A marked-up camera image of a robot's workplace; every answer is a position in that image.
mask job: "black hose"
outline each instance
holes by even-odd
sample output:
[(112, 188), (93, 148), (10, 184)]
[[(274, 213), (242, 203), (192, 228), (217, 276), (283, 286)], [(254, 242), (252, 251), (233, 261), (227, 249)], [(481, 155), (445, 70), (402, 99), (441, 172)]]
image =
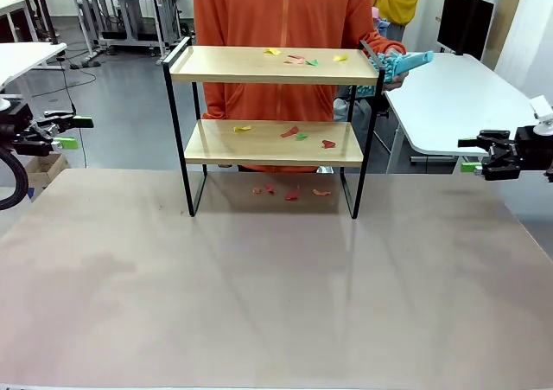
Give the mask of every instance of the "black hose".
[(0, 146), (0, 161), (4, 161), (10, 167), (16, 178), (16, 189), (13, 194), (0, 200), (0, 210), (5, 210), (16, 206), (25, 198), (29, 190), (29, 178), (27, 177), (27, 171), (19, 160), (2, 146)]

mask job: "person in orange jacket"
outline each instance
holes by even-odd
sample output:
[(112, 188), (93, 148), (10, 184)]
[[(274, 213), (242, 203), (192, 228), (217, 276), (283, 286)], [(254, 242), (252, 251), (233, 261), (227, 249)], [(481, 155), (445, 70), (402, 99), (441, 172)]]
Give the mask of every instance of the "person in orange jacket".
[[(357, 48), (366, 40), (376, 53), (405, 47), (381, 37), (372, 23), (372, 0), (194, 0), (199, 45)], [(388, 89), (399, 87), (398, 76)], [(333, 121), (336, 86), (205, 83), (204, 118)], [(314, 167), (248, 165), (262, 171), (311, 171)]]

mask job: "large beige table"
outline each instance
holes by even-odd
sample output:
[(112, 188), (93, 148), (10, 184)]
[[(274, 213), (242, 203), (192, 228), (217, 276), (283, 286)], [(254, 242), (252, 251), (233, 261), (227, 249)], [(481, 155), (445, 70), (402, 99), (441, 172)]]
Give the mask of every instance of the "large beige table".
[(192, 219), (176, 172), (64, 171), (0, 242), (0, 382), (553, 385), (553, 265), (490, 185), (368, 176), (356, 221), (340, 190), (214, 173)]

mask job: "wooden shelf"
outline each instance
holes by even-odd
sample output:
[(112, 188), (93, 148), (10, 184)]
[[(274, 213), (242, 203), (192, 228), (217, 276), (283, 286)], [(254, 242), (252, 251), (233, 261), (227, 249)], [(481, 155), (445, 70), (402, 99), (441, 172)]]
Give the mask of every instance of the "wooden shelf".
[[(374, 86), (378, 72), (361, 50), (332, 48), (279, 48), (280, 55), (260, 47), (191, 46), (171, 67), (173, 81), (220, 83), (284, 83), (308, 85)], [(286, 64), (301, 55), (319, 66)], [(347, 54), (346, 61), (334, 61)]]
[[(234, 132), (234, 126), (251, 126)], [(297, 126), (306, 139), (281, 134)], [(322, 148), (322, 140), (336, 143)], [(363, 154), (351, 124), (271, 120), (199, 120), (185, 149), (187, 163), (360, 167)]]

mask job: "gray floor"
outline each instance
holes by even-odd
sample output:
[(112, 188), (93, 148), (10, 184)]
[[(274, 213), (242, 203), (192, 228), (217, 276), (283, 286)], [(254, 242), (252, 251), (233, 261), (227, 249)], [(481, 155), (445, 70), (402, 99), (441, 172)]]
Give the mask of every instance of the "gray floor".
[[(85, 51), (82, 34), (76, 19), (54, 19), (54, 26), (60, 31), (60, 40), (69, 44), (68, 57), (73, 61), (82, 58)], [(118, 51), (115, 55), (102, 55), (98, 59), (101, 67), (84, 70), (67, 70), (69, 86), (96, 80), (70, 89), (73, 103), (79, 115), (91, 116), (95, 128), (82, 131), (88, 167), (123, 169), (178, 169), (173, 127), (169, 114), (167, 94), (162, 68), (156, 65), (157, 58), (149, 51)], [(61, 72), (32, 71), (26, 76), (33, 94), (52, 92), (64, 88)], [(176, 84), (175, 93), (184, 140), (194, 127), (194, 104), (190, 85)], [(35, 97), (40, 110), (70, 109), (65, 90)], [(379, 118), (377, 131), (391, 147), (397, 120), (393, 117)], [(67, 135), (79, 138), (76, 131)], [(81, 150), (64, 151), (72, 167), (83, 167)], [(451, 173), (453, 164), (419, 163), (410, 164), (410, 155), (416, 153), (406, 143), (399, 159), (399, 173)], [(383, 173), (388, 163), (387, 151), (373, 140), (368, 172)], [(0, 187), (9, 187), (11, 177), (0, 164)], [(553, 200), (553, 187), (533, 173), (516, 182), (498, 185), (505, 203), (529, 228), (534, 237), (548, 253), (553, 254), (553, 213), (546, 207)]]

